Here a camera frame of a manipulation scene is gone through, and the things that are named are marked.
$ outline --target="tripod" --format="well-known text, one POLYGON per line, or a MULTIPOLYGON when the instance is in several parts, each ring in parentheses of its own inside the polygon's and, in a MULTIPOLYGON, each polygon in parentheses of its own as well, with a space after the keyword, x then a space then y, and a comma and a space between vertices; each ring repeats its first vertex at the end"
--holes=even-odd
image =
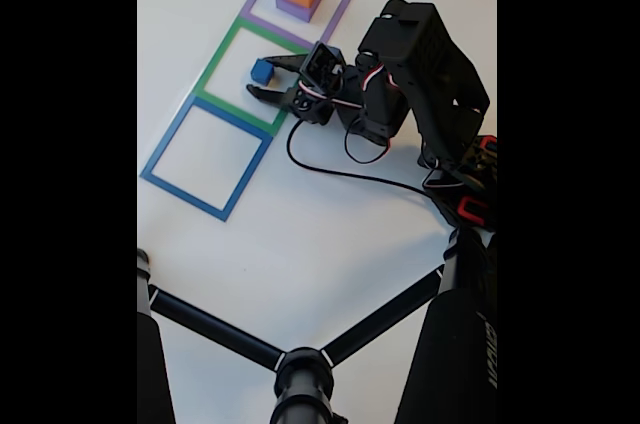
POLYGON ((159 329, 150 311, 274 371, 277 401, 270 424, 346 424, 331 409, 332 369, 432 299, 396 423, 495 422, 496 236, 487 249, 474 230, 455 230, 445 264, 322 349, 289 352, 148 285, 149 259, 138 249, 138 423, 175 422, 159 329))

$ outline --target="purple cube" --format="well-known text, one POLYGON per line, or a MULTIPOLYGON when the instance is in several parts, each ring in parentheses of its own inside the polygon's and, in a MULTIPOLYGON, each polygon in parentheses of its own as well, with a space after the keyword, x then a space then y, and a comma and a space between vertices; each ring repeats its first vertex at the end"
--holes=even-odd
POLYGON ((311 7, 306 8, 299 6, 298 4, 294 4, 291 1, 276 0, 276 7, 302 21, 310 22, 313 17, 313 13, 316 12, 316 9, 318 9, 318 6, 320 5, 320 1, 321 0, 313 0, 311 7))

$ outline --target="blue square outline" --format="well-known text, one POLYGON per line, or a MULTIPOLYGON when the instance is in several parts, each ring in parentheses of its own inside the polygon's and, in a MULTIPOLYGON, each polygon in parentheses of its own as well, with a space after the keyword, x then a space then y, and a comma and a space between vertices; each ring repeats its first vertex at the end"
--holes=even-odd
POLYGON ((210 104, 204 99, 197 97, 195 94, 190 94, 189 97, 182 104, 182 107, 180 108, 176 116, 173 118, 173 121, 169 125, 169 128, 164 133, 164 136, 162 136, 162 139, 158 143, 158 146, 156 147, 156 149, 153 151, 153 154, 151 154, 151 157, 147 161, 147 164, 144 166, 144 169, 140 173, 140 177, 150 182, 151 184, 158 186, 160 189, 167 191, 169 194, 173 194, 175 197, 182 199, 185 202, 188 202, 192 206, 197 207, 198 209, 206 212, 207 214, 210 214, 213 217, 218 218, 223 222, 226 222, 227 219, 229 218, 229 215, 231 214, 231 211, 237 204, 238 199, 242 195, 242 192, 244 191, 245 187, 247 187, 249 180, 253 176, 253 173, 255 172, 256 168, 258 167, 258 164, 260 164, 260 161, 264 157, 265 152, 267 152, 267 149, 269 148, 269 145, 271 144, 272 140, 273 140, 273 137, 268 132, 265 132, 262 129, 259 129, 249 124, 248 122, 245 122, 242 119, 234 116, 233 114, 230 114, 220 109, 219 107, 216 107, 213 104, 210 104), (235 189, 231 193, 231 196, 229 197, 229 200, 227 201, 223 209, 218 209, 217 207, 214 207, 211 204, 204 202, 202 199, 198 199, 194 195, 189 194, 186 191, 183 191, 182 189, 174 186, 173 184, 170 184, 164 179, 161 179, 160 177, 153 174, 153 169, 155 168, 156 164, 158 163, 158 161, 164 154, 164 151, 167 149, 167 147, 171 143, 173 136, 175 136, 176 132, 178 131, 178 128, 184 121, 184 118, 187 116, 191 108, 194 106, 199 109, 202 109, 203 111, 208 112, 209 114, 219 119, 222 119, 223 121, 228 122, 229 124, 247 132, 248 134, 251 134, 252 136, 257 137, 261 141, 260 146, 258 147, 258 149, 256 150, 256 153, 251 158, 249 165, 247 166, 244 173, 242 174, 242 177, 240 178, 240 181, 238 182, 238 184, 236 184, 235 189))

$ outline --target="green square outline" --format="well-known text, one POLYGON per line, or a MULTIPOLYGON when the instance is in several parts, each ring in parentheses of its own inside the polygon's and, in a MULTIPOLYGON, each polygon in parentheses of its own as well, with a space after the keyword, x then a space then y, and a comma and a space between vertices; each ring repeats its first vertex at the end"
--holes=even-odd
POLYGON ((204 89, 204 86, 207 84, 209 79, 211 79, 211 75, 216 70, 216 67, 218 67, 218 64, 222 60, 222 57, 224 56, 225 52, 227 52, 227 50, 229 49, 231 42, 233 41, 233 39, 235 39, 236 35, 238 34, 238 31, 242 28, 245 28, 248 31, 253 32, 254 34, 257 34, 260 37, 263 37, 275 44, 278 44, 279 46, 284 47, 286 50, 294 54, 305 54, 306 52, 309 51, 309 49, 307 48, 299 46, 298 44, 295 44, 285 39, 284 37, 281 37, 271 31, 264 29, 263 27, 258 26, 257 24, 254 24, 253 22, 247 21, 246 19, 238 16, 233 21, 233 24, 231 24, 231 27, 227 31, 227 34, 224 36, 222 43, 220 43, 220 46, 218 47, 215 54, 209 61, 209 64, 207 64, 207 67, 205 68, 204 72, 201 74, 192 92, 199 98, 207 101, 209 104, 213 104, 214 106, 217 106, 220 109, 227 111, 230 114, 233 114, 239 119, 242 119, 243 121, 246 121, 257 128, 262 129, 265 132, 268 132, 269 135, 273 137, 278 133, 278 131, 280 130, 280 127, 282 126, 282 123, 287 117, 288 112, 286 110, 281 109, 278 112, 278 115, 276 116, 276 118, 273 120, 273 122, 263 121, 262 119, 258 119, 253 114, 250 114, 249 112, 234 106, 233 104, 225 101, 224 99, 218 96, 215 96, 213 94, 210 94, 204 89))

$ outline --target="blue cube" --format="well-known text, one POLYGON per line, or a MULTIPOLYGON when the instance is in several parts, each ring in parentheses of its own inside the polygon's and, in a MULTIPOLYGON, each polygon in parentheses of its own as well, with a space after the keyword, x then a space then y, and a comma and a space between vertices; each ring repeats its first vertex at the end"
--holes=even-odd
POLYGON ((265 61, 264 59, 258 59, 251 69, 251 79, 258 84, 268 86, 269 81, 273 77, 273 64, 265 61))

